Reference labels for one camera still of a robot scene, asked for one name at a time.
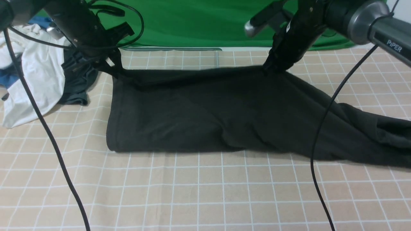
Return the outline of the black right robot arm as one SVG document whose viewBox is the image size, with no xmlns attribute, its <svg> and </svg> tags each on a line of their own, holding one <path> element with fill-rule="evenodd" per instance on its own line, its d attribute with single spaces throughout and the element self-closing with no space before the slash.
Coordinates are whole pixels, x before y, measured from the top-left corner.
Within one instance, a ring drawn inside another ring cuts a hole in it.
<svg viewBox="0 0 411 231">
<path fill-rule="evenodd" d="M 300 61 L 331 29 L 354 44 L 373 43 L 410 66 L 410 23 L 393 17 L 380 0 L 299 0 L 295 14 L 284 9 L 285 0 L 273 1 L 245 23 L 252 38 L 269 26 L 275 31 L 267 69 L 285 71 Z"/>
</svg>

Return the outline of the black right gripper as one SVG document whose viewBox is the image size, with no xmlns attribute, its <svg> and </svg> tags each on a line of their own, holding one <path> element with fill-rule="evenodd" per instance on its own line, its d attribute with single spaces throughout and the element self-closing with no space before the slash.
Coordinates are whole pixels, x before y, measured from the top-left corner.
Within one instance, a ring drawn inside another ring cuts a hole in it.
<svg viewBox="0 0 411 231">
<path fill-rule="evenodd" d="M 265 72 L 283 72 L 302 59 L 325 31 L 324 6 L 304 6 L 277 32 L 263 64 Z"/>
</svg>

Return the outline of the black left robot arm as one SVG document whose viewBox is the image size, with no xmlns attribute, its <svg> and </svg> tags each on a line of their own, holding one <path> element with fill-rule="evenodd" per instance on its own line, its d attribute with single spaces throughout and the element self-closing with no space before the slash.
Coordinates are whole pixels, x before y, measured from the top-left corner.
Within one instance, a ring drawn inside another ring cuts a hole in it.
<svg viewBox="0 0 411 231">
<path fill-rule="evenodd" d="M 98 71 L 115 75 L 123 69 L 119 42 L 126 36 L 134 35 L 131 26 L 124 22 L 106 29 L 97 13 L 119 12 L 114 6 L 96 5 L 85 0 L 2 0 L 1 30 L 29 22 L 39 11 L 44 10 L 52 19 L 71 46 L 60 48 L 72 50 L 73 54 L 62 64 L 64 71 L 72 71 L 90 64 Z"/>
</svg>

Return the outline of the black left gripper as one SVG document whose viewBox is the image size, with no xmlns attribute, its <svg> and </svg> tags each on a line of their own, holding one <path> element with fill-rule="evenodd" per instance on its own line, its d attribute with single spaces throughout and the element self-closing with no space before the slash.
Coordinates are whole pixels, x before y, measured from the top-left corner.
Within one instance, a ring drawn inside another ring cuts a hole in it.
<svg viewBox="0 0 411 231">
<path fill-rule="evenodd" d="M 75 49 L 61 65 L 64 72 L 74 72 L 83 66 L 101 66 L 104 59 L 119 58 L 117 44 L 127 36 L 135 35 L 131 26 L 124 22 L 106 29 L 94 13 L 59 13 L 53 22 Z"/>
</svg>

